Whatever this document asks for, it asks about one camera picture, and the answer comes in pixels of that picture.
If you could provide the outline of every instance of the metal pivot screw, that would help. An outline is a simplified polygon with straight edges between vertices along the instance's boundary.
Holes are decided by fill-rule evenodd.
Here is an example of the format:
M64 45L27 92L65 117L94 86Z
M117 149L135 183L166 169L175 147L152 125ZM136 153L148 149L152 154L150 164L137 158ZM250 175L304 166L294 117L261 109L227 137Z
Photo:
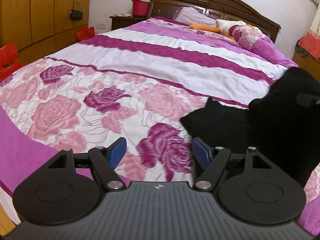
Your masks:
M123 187L123 183L118 180L112 180L107 185L111 189L121 189Z
M206 180L201 180L196 183L196 187L199 189L209 189L211 186L212 184Z

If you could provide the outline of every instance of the electrical outlet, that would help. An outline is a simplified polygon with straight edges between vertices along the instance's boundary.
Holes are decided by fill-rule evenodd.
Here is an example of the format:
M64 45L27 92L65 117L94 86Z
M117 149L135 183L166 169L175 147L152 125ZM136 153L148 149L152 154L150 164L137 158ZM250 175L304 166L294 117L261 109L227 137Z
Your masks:
M100 23L97 25L97 29L105 29L105 28L106 28L105 24Z

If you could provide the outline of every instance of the ribbed black plate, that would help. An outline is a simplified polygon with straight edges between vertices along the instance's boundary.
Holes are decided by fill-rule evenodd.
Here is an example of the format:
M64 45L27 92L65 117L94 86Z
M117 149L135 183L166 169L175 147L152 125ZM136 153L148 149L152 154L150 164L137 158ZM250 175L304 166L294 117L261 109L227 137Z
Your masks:
M132 182L108 193L88 216L58 226L22 222L8 240L145 240L145 239L313 239L296 223L258 227L231 217L210 193L187 182Z

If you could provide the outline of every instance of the red bag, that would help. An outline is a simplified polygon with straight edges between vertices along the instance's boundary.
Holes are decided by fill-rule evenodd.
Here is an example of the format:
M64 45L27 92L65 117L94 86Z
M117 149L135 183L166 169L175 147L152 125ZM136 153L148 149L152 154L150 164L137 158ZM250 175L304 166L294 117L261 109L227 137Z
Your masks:
M79 41L84 41L94 37L94 28L86 28L76 33Z
M0 48L0 81L22 67L18 60L17 44L11 43Z

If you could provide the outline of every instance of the wooden floor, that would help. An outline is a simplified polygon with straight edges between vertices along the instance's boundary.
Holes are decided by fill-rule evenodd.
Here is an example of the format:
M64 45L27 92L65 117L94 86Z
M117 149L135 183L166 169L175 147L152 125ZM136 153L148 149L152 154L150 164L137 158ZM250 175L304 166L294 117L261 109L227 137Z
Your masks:
M5 236L10 233L14 228L15 224L5 213L3 207L0 205L0 235Z

